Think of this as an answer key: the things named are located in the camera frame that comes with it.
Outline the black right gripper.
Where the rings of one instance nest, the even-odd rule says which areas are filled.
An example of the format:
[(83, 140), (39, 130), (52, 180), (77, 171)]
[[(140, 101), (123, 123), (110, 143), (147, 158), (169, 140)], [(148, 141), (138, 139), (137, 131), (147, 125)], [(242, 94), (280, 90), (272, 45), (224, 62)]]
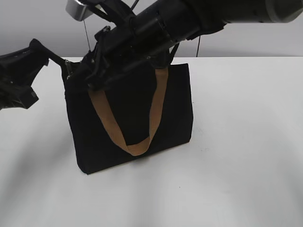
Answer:
[(169, 49), (180, 42), (180, 28), (162, 16), (136, 16), (95, 37), (94, 51), (75, 71), (76, 91), (110, 88), (142, 64), (167, 67), (173, 58)]

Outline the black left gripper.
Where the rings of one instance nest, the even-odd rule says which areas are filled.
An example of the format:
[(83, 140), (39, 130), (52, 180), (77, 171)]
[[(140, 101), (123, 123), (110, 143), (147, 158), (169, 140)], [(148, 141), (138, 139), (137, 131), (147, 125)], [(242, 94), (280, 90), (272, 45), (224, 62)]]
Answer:
[(39, 98), (32, 84), (49, 58), (29, 47), (0, 57), (0, 108), (28, 109)]

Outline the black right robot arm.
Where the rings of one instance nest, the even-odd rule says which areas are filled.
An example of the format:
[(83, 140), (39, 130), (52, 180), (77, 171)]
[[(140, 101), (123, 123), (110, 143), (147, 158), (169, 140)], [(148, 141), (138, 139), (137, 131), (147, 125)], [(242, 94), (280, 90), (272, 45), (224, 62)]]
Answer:
[(139, 65), (167, 67), (180, 42), (223, 30), (231, 23), (289, 23), (300, 0), (158, 0), (135, 14), (121, 0), (87, 0), (95, 14), (115, 24), (96, 35), (96, 47), (67, 81), (76, 91), (110, 88)]

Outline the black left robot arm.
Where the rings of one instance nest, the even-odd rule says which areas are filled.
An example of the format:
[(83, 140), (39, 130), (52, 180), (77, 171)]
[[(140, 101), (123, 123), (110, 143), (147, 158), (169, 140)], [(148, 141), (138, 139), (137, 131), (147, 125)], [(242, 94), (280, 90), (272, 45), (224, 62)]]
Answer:
[(0, 57), (0, 108), (28, 109), (39, 98), (32, 84), (49, 58), (29, 47)]

